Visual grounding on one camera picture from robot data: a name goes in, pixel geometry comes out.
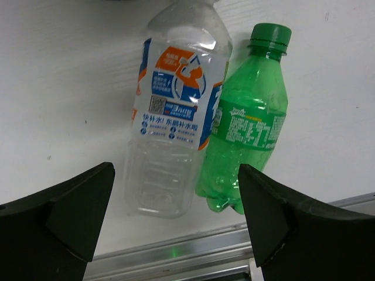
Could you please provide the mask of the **aluminium table frame rail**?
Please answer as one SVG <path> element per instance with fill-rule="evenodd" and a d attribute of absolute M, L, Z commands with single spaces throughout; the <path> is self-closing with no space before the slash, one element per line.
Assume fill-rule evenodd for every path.
<path fill-rule="evenodd" d="M 261 279 L 246 219 L 208 210 L 196 198 L 177 219 L 131 212 L 123 195 L 111 197 L 94 260 L 85 280 Z"/>

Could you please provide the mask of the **clear bottle orange blue label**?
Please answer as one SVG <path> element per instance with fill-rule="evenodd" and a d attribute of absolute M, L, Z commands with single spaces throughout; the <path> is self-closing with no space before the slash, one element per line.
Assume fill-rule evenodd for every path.
<path fill-rule="evenodd" d="M 125 165 L 140 214 L 187 213 L 233 45 L 213 1 L 175 1 L 147 26 Z"/>

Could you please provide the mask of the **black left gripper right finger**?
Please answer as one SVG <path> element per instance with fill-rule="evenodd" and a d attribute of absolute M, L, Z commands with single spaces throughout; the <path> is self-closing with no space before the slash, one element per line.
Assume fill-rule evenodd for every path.
<path fill-rule="evenodd" d="M 374 216 L 335 207 L 241 165 L 238 183 L 265 280 L 373 280 Z"/>

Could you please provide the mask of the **green plastic soda bottle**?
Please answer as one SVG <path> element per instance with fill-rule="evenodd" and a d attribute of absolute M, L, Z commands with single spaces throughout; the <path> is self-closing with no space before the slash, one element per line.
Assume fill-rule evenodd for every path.
<path fill-rule="evenodd" d="M 243 214 L 239 167 L 248 164 L 262 171 L 275 149 L 287 116 L 281 59 L 291 36 L 286 26 L 256 24 L 248 55 L 224 83 L 196 186 L 213 212 L 231 207 Z"/>

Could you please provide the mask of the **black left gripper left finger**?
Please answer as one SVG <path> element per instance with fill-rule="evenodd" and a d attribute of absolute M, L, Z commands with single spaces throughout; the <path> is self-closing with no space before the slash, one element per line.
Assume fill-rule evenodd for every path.
<path fill-rule="evenodd" d="M 83 280 L 115 179 L 104 162 L 1 205 L 1 280 Z"/>

